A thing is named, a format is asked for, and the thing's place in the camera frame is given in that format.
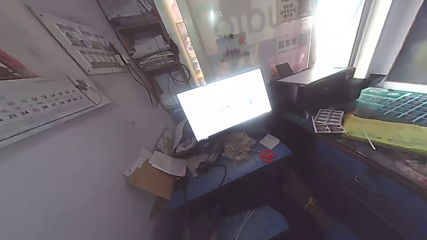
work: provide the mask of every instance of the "white screen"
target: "white screen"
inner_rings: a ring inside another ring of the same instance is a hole
[[[260,68],[177,97],[197,141],[271,111]]]

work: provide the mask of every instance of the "poster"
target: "poster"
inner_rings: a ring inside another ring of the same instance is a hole
[[[216,45],[221,61],[231,61],[249,55],[245,32],[219,38]]]
[[[277,24],[313,15],[314,0],[276,0]]]
[[[288,62],[292,70],[308,67],[311,17],[282,23],[276,28],[276,50],[279,64]]]

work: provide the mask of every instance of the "printer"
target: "printer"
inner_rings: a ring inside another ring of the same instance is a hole
[[[360,95],[356,68],[313,68],[270,81],[273,111],[304,112],[348,103]]]

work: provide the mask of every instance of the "picture on wall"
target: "picture on wall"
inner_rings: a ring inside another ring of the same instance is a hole
[[[249,55],[245,32],[219,38],[216,45],[221,61],[231,61]]]
[[[314,0],[276,0],[277,24],[313,15]]]

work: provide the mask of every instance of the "document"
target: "document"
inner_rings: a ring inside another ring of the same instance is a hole
[[[169,173],[176,176],[185,176],[187,170],[187,160],[180,158],[173,158],[164,153],[154,151],[151,156],[149,163],[165,173]]]

